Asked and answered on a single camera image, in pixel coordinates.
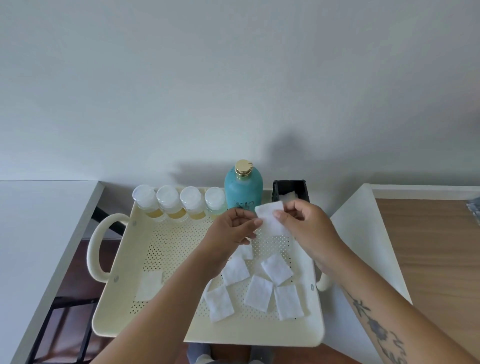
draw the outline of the foot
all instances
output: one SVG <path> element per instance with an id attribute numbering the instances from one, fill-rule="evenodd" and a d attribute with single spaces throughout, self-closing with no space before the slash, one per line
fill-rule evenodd
<path id="1" fill-rule="evenodd" d="M 252 346 L 252 350 L 250 351 L 250 362 L 258 360 L 263 364 L 272 364 L 273 357 L 273 350 L 269 346 Z"/>
<path id="2" fill-rule="evenodd" d="M 211 354 L 210 345 L 202 342 L 189 342 L 187 349 L 187 358 L 190 364 L 195 364 L 200 355 Z"/>

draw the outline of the black basket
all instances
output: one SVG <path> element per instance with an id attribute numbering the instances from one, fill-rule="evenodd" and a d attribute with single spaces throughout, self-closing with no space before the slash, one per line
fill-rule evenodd
<path id="1" fill-rule="evenodd" d="M 310 202 L 305 180 L 273 181 L 272 202 L 279 201 L 281 194 L 295 191 L 299 199 Z"/>

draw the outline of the cream metal tray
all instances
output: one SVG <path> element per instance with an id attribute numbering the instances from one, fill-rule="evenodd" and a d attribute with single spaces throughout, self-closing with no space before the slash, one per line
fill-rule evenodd
<path id="1" fill-rule="evenodd" d="M 263 203 L 271 201 L 272 190 L 264 190 Z M 100 244 L 108 227 L 115 221 L 127 225 L 110 273 L 102 271 L 98 261 Z M 114 337 L 147 304 L 135 301 L 142 271 L 163 270 L 164 282 L 203 238 L 212 223 L 191 219 L 183 223 L 155 222 L 136 204 L 130 217 L 114 214 L 96 228 L 87 251 L 90 274 L 105 288 L 96 308 L 92 326 L 97 335 Z M 250 274 L 268 278 L 260 261 L 280 252 L 291 266 L 294 276 L 286 284 L 296 284 L 305 317 L 280 321 L 272 294 L 267 313 L 243 304 L 250 279 L 228 287 L 235 314 L 212 323 L 205 301 L 201 300 L 185 337 L 188 342 L 243 345 L 317 346 L 324 337 L 324 320 L 315 288 L 313 261 L 298 243 L 287 237 L 262 239 L 261 229 L 252 241 L 253 260 L 246 260 Z M 212 288 L 221 284 L 214 279 Z"/>

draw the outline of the gold pump cap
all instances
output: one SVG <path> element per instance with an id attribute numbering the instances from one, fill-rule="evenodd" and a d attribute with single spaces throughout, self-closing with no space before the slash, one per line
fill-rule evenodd
<path id="1" fill-rule="evenodd" d="M 253 169 L 253 163 L 246 159 L 240 159 L 235 163 L 235 172 L 240 176 L 248 176 Z"/>

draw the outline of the white bottle cap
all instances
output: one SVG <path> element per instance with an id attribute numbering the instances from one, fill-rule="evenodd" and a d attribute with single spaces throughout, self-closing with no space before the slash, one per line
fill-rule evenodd
<path id="1" fill-rule="evenodd" d="M 202 207 L 202 194 L 198 188 L 185 187 L 180 193 L 180 200 L 187 210 L 196 210 Z"/>
<path id="2" fill-rule="evenodd" d="M 179 193 L 173 186 L 160 187 L 156 198 L 163 208 L 172 208 L 180 203 Z"/>
<path id="3" fill-rule="evenodd" d="M 147 184 L 141 184 L 136 187 L 132 192 L 132 197 L 142 209 L 158 208 L 158 202 L 155 198 L 155 190 Z"/>
<path id="4" fill-rule="evenodd" d="M 205 192 L 205 202 L 212 211 L 219 210 L 225 204 L 225 193 L 220 187 L 210 187 Z"/>

